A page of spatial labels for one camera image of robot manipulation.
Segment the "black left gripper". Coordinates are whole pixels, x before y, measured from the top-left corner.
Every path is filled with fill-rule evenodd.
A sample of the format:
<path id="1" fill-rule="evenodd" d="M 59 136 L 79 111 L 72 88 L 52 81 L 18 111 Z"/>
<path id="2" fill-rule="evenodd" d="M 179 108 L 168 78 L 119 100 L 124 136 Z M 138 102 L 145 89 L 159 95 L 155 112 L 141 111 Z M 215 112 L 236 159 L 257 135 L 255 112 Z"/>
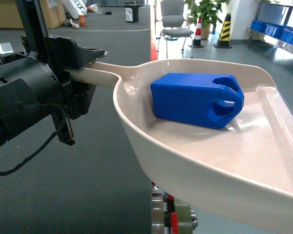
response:
<path id="1" fill-rule="evenodd" d="M 96 85 L 73 81 L 67 71 L 79 71 L 104 58 L 108 51 L 79 47 L 75 40 L 60 36 L 45 37 L 51 70 L 58 78 L 64 92 L 64 105 L 70 119 L 77 119 L 88 113 Z"/>

